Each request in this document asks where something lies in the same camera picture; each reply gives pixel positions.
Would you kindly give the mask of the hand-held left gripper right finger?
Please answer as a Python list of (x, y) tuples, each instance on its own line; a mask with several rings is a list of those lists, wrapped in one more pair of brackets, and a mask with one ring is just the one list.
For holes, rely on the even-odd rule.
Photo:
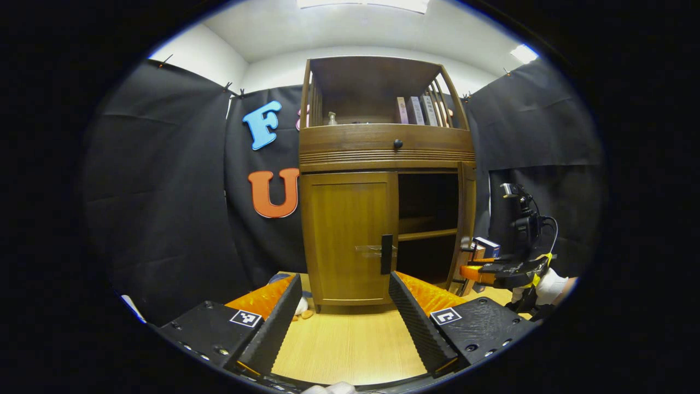
[(390, 274), (388, 294), (434, 377), (493, 359), (539, 327), (490, 298), (465, 301), (398, 271)]

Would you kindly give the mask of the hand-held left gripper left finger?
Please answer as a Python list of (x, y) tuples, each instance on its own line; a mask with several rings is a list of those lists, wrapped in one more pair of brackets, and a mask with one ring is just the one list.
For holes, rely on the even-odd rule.
[(287, 275), (227, 304), (204, 301), (156, 331), (216, 369), (263, 378), (272, 372), (301, 299), (299, 275)]

